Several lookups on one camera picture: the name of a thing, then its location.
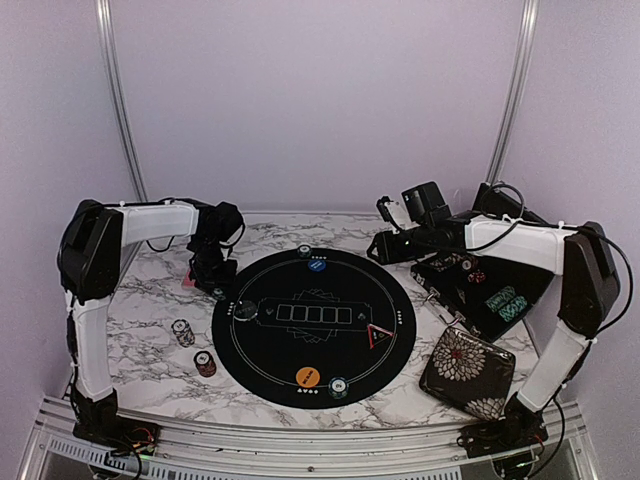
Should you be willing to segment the orange big blind button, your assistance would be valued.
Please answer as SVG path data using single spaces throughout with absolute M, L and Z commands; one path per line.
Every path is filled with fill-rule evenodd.
M 319 384 L 321 376 L 316 368 L 306 366 L 297 371 L 295 379 L 300 387 L 313 388 Z

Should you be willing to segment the blue small blind button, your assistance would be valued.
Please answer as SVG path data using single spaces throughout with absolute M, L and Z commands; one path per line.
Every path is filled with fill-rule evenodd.
M 312 259 L 308 262 L 308 268 L 313 272 L 322 272 L 326 267 L 327 263 L 323 259 Z

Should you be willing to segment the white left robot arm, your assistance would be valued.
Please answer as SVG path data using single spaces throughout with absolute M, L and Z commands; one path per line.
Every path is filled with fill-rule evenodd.
M 154 444 L 155 423 L 118 413 L 107 359 L 106 323 L 121 278 L 125 247 L 152 240 L 187 238 L 188 279 L 215 299 L 230 289 L 237 263 L 233 238 L 245 222 L 238 208 L 179 198 L 158 202 L 102 204 L 84 200 L 64 231 L 57 267 L 67 307 L 67 347 L 73 361 L 70 400 L 75 437 L 116 449 Z

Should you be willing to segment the black white poker chip stack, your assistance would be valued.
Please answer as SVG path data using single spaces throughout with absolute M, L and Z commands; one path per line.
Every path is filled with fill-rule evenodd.
M 176 319 L 172 323 L 171 329 L 181 347 L 187 348 L 195 343 L 195 335 L 187 320 Z

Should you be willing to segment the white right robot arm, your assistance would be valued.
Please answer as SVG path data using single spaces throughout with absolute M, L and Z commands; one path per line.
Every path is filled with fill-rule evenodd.
M 544 409 L 581 368 L 617 316 L 622 250 L 596 222 L 548 223 L 513 186 L 482 184 L 471 209 L 453 213 L 424 183 L 400 201 L 376 203 L 389 229 L 367 254 L 409 263 L 446 328 L 420 380 L 429 395 L 475 418 L 458 442 L 476 457 L 544 442 Z M 513 358 L 497 340 L 523 320 L 554 280 L 561 283 L 555 330 L 525 382 L 511 385 Z

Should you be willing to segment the red triangular marker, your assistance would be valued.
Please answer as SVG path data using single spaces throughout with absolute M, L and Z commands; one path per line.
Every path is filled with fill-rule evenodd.
M 374 324 L 367 325 L 369 348 L 374 349 L 378 344 L 394 337 L 394 333 Z

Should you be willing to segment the green fifty poker chip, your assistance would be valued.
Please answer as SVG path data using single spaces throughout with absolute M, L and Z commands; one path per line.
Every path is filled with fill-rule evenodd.
M 297 253 L 301 258 L 308 258 L 311 256 L 312 248 L 309 245 L 300 245 L 297 248 Z

